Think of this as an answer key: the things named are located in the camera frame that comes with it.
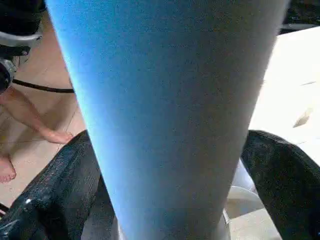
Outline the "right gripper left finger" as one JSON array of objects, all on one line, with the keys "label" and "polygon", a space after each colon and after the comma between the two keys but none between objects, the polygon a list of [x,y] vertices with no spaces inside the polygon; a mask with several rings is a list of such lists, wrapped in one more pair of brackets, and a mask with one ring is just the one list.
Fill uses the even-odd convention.
[{"label": "right gripper left finger", "polygon": [[0,221],[2,240],[79,240],[100,169],[86,130],[60,149]]}]

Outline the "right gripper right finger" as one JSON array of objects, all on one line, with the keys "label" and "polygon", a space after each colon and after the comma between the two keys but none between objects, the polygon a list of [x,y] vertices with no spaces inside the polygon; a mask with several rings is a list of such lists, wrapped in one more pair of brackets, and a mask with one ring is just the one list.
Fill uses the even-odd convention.
[{"label": "right gripper right finger", "polygon": [[241,160],[284,240],[320,238],[320,167],[297,145],[249,130]]}]

